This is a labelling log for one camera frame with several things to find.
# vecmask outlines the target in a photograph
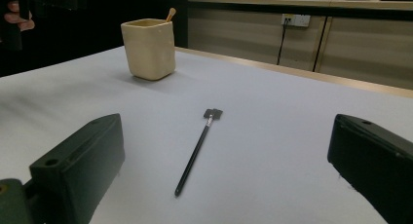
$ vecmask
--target white table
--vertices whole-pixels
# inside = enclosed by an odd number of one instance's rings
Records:
[[[120,113],[126,161],[91,223],[385,223],[327,161],[330,134],[341,113],[412,141],[412,92],[185,50],[176,62],[144,81],[118,48],[1,78],[0,178],[28,181],[71,133]],[[176,198],[208,108],[224,113]]]

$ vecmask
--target power outlet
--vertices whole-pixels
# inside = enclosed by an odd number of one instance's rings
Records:
[[[308,27],[310,24],[310,16],[307,15],[282,14],[282,24],[285,19],[289,19],[290,26]]]

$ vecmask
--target hand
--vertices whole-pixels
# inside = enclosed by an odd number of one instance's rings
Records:
[[[22,19],[19,16],[19,2],[18,1],[9,2],[7,7],[11,11],[10,13],[6,13],[4,15],[4,19],[7,22],[17,23],[21,31],[34,28],[34,21],[31,19],[31,17],[32,17],[31,13],[30,13],[30,19],[29,20]]]

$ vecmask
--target ceramic cup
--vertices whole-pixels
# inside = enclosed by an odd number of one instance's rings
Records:
[[[172,22],[140,19],[121,24],[131,74],[159,80],[175,70]]]

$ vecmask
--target black curtain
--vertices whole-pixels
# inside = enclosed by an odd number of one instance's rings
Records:
[[[16,74],[123,46],[121,23],[173,17],[175,46],[187,47],[187,0],[88,0],[86,10],[48,8],[21,33],[23,50],[0,51],[0,76]]]

